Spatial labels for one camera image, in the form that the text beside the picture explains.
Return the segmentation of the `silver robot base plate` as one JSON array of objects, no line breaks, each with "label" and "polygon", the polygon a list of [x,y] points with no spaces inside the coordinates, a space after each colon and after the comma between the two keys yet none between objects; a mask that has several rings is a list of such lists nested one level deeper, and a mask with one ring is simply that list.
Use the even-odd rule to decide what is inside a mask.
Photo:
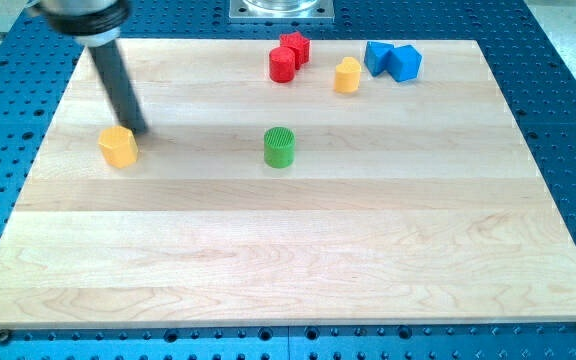
[{"label": "silver robot base plate", "polygon": [[229,0],[231,23],[334,21],[333,0]]}]

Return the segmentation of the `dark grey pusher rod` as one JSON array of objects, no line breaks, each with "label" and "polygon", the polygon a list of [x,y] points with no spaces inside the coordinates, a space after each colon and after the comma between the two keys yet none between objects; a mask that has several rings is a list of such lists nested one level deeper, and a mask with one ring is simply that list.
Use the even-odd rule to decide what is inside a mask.
[{"label": "dark grey pusher rod", "polygon": [[134,134],[145,134],[147,123],[133,89],[116,40],[89,47],[93,64],[104,86],[118,123]]}]

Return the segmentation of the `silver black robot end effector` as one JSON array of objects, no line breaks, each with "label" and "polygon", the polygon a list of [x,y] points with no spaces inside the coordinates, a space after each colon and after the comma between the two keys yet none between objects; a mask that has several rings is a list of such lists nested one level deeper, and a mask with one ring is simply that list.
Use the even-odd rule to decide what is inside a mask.
[{"label": "silver black robot end effector", "polygon": [[117,39],[129,18],[129,0],[31,0],[31,17],[41,16],[56,32],[72,36],[85,47],[99,47]]}]

